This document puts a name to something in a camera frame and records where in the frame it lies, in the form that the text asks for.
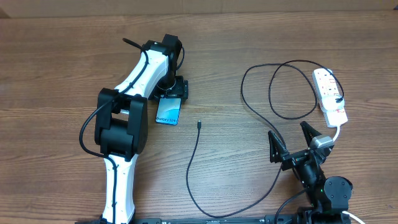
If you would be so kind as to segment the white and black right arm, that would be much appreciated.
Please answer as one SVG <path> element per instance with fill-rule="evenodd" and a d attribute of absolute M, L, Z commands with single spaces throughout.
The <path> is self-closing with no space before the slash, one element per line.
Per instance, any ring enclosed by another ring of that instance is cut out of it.
<path fill-rule="evenodd" d="M 307 148 L 290 153 L 273 131 L 268 132 L 270 162 L 280 163 L 281 170 L 292 169 L 303 190 L 287 199 L 274 215 L 266 215 L 265 223 L 350 223 L 348 210 L 353 184 L 345 177 L 326 177 L 321 165 L 335 145 L 334 140 L 321 134 L 307 122 L 300 123 Z M 300 207 L 295 214 L 282 215 L 283 208 L 297 197 L 306 194 L 309 207 Z"/>

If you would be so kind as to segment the Samsung Galaxy smartphone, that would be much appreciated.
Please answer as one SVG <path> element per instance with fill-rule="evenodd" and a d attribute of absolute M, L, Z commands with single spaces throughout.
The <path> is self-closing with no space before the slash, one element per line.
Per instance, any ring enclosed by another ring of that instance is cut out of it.
<path fill-rule="evenodd" d="M 160 124 L 178 125 L 181 104 L 180 98 L 161 98 L 155 121 Z"/>

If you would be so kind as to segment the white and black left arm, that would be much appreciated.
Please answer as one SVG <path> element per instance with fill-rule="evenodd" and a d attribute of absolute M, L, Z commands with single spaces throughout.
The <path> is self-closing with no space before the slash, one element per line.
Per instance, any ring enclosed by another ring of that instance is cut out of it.
<path fill-rule="evenodd" d="M 148 137 L 148 102 L 158 102 L 156 121 L 176 125 L 188 98 L 188 81 L 177 75 L 184 56 L 181 41 L 166 34 L 161 42 L 139 45 L 141 57 L 127 78 L 98 95 L 95 143 L 106 166 L 106 203 L 99 223 L 132 223 L 134 171 Z"/>

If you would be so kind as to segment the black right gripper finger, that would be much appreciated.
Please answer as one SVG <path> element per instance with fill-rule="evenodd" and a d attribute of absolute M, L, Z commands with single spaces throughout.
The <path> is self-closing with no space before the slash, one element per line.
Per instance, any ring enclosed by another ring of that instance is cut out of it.
<path fill-rule="evenodd" d="M 269 131 L 268 138 L 270 145 L 270 162 L 282 162 L 283 157 L 289 155 L 289 151 L 283 142 L 277 137 L 275 132 Z"/>
<path fill-rule="evenodd" d="M 302 121 L 300 123 L 300 126 L 302 128 L 307 146 L 310 145 L 310 143 L 314 137 L 322 135 L 319 131 L 317 131 L 312 126 L 310 126 L 306 121 Z"/>

